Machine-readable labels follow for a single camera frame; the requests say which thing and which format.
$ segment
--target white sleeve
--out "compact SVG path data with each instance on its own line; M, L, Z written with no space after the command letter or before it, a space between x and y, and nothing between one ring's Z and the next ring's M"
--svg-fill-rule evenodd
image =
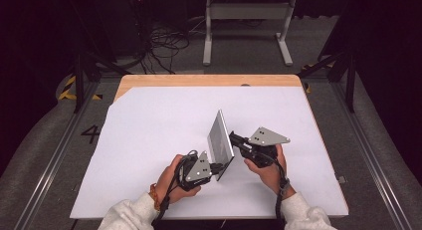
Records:
M299 192L283 200L281 210L287 222L285 230L335 229L323 209L310 207Z
M154 200L145 192L135 202L123 200L113 206L105 215L99 230L153 230L151 223L157 215Z

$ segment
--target bracelet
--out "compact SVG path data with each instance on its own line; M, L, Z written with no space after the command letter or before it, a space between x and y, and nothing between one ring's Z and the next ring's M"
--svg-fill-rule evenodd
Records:
M155 208L155 210L157 210L159 212L159 210L160 210L160 204L158 202L157 192L155 191L155 184L156 183L152 183L151 184L151 186L149 187L149 193L148 194L154 200L154 208Z

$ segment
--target person's left hand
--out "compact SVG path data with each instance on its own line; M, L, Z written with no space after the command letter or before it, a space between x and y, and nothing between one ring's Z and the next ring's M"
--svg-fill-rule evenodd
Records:
M183 155L177 154L174 157L173 161L171 161L171 164L164 169L164 171L161 173L161 176L158 178L158 182L155 185L155 191L157 193L158 202L160 204L162 202L162 199L165 197L167 188L170 185L171 180L173 179L174 171L176 170L177 164L180 162L182 157ZM173 183L172 188L175 187L176 185L177 183L175 181ZM196 193L199 192L199 190L201 190L201 186L197 186L187 192L180 187L176 187L175 189L173 189L173 191L170 192L170 195L169 195L170 203L177 202L178 200L184 197L195 196Z

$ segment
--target triangular metal plate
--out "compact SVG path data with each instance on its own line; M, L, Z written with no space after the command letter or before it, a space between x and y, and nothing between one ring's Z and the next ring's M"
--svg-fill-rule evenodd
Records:
M208 161L207 152L203 151L199 155L198 160L190 169L189 173L186 175L187 181L194 181L201 178L209 177L212 175L210 162Z
M268 146L277 143L287 143L290 142L290 139L267 128L259 127L251 136L249 142L259 146Z

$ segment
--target wrist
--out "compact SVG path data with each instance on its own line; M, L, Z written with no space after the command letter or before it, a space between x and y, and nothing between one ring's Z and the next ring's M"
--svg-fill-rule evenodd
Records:
M292 186L290 185L289 188L286 190L285 195L283 195L282 200L288 199L288 198L292 197L295 194L296 194L295 189L292 188Z

